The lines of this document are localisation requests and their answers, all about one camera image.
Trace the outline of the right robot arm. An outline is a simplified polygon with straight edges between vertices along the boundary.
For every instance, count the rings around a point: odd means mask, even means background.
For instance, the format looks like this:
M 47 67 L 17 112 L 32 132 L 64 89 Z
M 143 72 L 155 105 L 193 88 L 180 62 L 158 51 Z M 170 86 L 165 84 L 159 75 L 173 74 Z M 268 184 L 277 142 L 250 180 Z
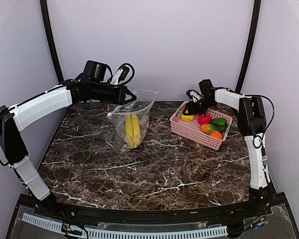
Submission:
M 238 121 L 238 130 L 244 137 L 248 148 L 251 182 L 249 188 L 250 201 L 245 204 L 244 211 L 255 216 L 264 207 L 264 199 L 270 197 L 270 176 L 268 157 L 265 146 L 265 133 L 271 124 L 266 120 L 265 109 L 260 95 L 244 95 L 229 88 L 214 87 L 211 80 L 199 83 L 200 92 L 187 90 L 190 102 L 185 107 L 194 115 L 206 113 L 210 107 L 223 104 L 230 107 Z

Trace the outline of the red toy apple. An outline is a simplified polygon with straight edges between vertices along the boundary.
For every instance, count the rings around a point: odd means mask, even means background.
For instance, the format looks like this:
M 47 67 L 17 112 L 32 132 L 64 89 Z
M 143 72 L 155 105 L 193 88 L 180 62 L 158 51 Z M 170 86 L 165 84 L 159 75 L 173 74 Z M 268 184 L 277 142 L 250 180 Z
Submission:
M 197 121 L 200 125 L 210 124 L 212 121 L 212 118 L 209 113 L 205 113 L 205 114 L 199 115 Z

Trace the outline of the yellow toy pear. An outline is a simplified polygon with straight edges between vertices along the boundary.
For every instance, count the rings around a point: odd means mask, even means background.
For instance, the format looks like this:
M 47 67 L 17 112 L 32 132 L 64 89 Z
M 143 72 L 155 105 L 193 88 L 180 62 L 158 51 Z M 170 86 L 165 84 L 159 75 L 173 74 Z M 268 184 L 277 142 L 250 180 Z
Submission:
M 181 113 L 181 120 L 184 122 L 190 122 L 194 120 L 194 114 L 190 114 L 188 112 Z

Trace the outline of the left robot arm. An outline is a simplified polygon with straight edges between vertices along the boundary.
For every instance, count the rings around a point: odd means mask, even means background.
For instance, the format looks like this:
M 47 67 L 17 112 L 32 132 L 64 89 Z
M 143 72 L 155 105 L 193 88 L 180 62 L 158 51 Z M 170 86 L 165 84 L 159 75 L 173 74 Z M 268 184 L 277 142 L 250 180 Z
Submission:
M 0 107 L 0 147 L 7 159 L 1 165 L 14 170 L 33 196 L 42 201 L 40 207 L 48 216 L 56 217 L 60 205 L 53 201 L 53 193 L 31 162 L 20 133 L 45 116 L 80 102 L 125 105 L 135 101 L 136 96 L 127 87 L 134 75 L 135 69 L 129 63 L 112 72 L 109 65 L 89 60 L 75 79 L 62 81 L 16 105 Z

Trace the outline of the clear zip top bag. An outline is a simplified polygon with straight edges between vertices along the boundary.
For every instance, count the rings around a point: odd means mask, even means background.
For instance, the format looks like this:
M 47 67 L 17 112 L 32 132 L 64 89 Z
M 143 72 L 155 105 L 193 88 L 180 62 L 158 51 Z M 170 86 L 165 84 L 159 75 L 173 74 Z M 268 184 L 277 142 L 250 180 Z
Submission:
M 140 146 L 149 128 L 150 110 L 159 95 L 159 92 L 141 89 L 132 93 L 136 99 L 107 114 L 116 130 L 113 150 L 118 154 Z

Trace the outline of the yellow toy banana bunch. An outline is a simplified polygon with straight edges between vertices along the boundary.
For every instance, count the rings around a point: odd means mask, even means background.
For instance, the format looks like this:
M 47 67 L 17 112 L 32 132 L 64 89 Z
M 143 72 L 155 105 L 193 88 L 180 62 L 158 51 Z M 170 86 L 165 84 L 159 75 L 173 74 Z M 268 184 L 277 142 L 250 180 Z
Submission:
M 128 146 L 137 148 L 142 141 L 142 130 L 138 115 L 127 115 L 125 129 Z

